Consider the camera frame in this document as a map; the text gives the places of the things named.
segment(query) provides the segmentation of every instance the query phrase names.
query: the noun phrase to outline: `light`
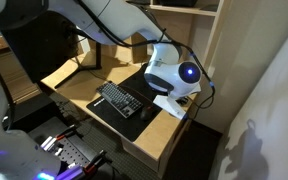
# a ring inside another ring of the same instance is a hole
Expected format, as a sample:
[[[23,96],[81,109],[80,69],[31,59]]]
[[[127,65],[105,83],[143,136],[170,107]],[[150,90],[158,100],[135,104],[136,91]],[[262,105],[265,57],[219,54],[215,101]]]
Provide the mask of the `light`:
[[[37,175],[38,180],[54,180],[55,178],[51,175],[45,174],[45,173],[39,173]]]
[[[192,69],[189,69],[189,70],[187,70],[187,73],[188,73],[189,75],[192,75],[192,74],[193,74],[193,70],[192,70]]]

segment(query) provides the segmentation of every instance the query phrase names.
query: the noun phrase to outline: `wooden shelf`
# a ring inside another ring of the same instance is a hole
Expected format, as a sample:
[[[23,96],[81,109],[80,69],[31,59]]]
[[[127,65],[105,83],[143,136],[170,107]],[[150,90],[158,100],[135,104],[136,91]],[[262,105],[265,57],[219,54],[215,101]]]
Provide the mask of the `wooden shelf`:
[[[171,6],[162,6],[162,5],[149,5],[147,6],[148,9],[153,10],[161,10],[161,11],[171,11],[171,12],[180,12],[180,13],[188,13],[188,14],[198,14],[198,15],[205,15],[205,16],[216,16],[216,11],[204,10],[204,9],[211,9],[214,5],[200,5],[198,7],[171,7]]]

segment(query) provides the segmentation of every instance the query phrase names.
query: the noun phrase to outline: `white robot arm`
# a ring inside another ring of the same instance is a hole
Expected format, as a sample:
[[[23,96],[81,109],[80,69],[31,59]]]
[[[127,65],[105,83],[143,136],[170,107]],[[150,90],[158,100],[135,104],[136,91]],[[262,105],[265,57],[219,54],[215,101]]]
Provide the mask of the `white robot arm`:
[[[201,71],[196,63],[178,64],[180,48],[142,10],[123,0],[0,0],[0,29],[21,26],[47,10],[62,14],[102,44],[125,45],[118,39],[135,32],[154,42],[145,78],[151,87],[169,94],[164,98],[169,104],[199,90]],[[41,172],[55,177],[61,166],[59,159],[44,152],[24,132],[3,130],[6,110],[0,86],[0,179],[35,179]],[[183,116],[176,108],[172,113]]]

